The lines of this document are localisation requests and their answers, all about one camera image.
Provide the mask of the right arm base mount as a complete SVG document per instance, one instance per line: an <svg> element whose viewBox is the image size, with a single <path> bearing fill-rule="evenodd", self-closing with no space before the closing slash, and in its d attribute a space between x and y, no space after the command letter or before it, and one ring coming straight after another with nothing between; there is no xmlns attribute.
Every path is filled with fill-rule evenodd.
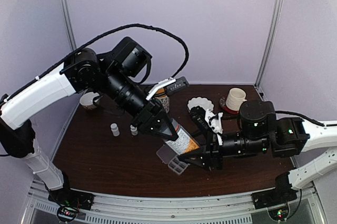
<svg viewBox="0 0 337 224"><path fill-rule="evenodd" d="M255 209L262 209L285 204L289 201L296 200L297 192L290 190L282 192L276 189L265 190L251 194Z"/></svg>

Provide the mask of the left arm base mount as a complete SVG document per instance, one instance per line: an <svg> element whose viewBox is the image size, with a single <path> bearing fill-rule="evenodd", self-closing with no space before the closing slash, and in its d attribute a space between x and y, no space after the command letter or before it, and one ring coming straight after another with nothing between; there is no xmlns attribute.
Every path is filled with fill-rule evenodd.
<svg viewBox="0 0 337 224"><path fill-rule="evenodd" d="M59 206L69 207L74 210L91 210L94 195L87 192L76 191L69 188L48 190L48 200Z"/></svg>

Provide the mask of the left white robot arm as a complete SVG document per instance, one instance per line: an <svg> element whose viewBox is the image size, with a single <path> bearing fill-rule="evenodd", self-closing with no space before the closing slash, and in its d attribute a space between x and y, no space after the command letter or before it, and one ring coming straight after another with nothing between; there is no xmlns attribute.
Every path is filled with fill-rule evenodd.
<svg viewBox="0 0 337 224"><path fill-rule="evenodd" d="M130 37L123 38L111 51L96 54L83 48L23 91L3 96L1 100L1 144L5 151L22 159L50 192L64 205L71 205L76 194L67 176L40 148L32 128L31 117L51 104L87 89L101 92L133 117L132 125L140 132L162 137L160 126L166 125L170 140L177 139L170 119L154 94L175 83L175 79L158 82L149 92L133 81L142 69L150 71L151 55Z"/></svg>

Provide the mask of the grey-capped orange pill bottle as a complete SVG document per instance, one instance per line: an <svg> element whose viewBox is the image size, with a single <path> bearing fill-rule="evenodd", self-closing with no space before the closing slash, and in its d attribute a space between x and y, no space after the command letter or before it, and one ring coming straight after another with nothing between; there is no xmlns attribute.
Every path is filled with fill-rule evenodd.
<svg viewBox="0 0 337 224"><path fill-rule="evenodd" d="M200 147L197 141L173 118L172 126L178 135L175 141L164 139L164 142L178 155L196 150Z"/></svg>

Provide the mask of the clear plastic pill organizer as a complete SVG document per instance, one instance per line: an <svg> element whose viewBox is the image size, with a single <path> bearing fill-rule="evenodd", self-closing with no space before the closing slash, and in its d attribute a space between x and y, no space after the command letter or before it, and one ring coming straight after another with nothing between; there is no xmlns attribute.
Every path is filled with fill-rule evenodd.
<svg viewBox="0 0 337 224"><path fill-rule="evenodd" d="M177 153L166 144L157 150L156 155L178 176L180 176L189 167L189 164L180 161Z"/></svg>

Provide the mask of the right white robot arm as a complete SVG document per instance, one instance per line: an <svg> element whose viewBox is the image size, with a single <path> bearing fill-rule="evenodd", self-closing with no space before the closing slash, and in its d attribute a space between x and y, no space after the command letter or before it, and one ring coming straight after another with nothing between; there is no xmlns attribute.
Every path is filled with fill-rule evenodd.
<svg viewBox="0 0 337 224"><path fill-rule="evenodd" d="M206 145L184 153L179 160L205 170L222 168L223 158L246 158L271 150L273 157L287 158L318 148L328 150L308 164L285 172L275 179L275 188L255 193L273 203L293 200L296 193L314 179L336 167L336 122L319 122L295 112L283 111L285 116L277 119L279 111L271 101L245 101L239 108L237 125L239 131L219 133L213 115L201 117L202 108L191 110L191 117L206 137Z"/></svg>

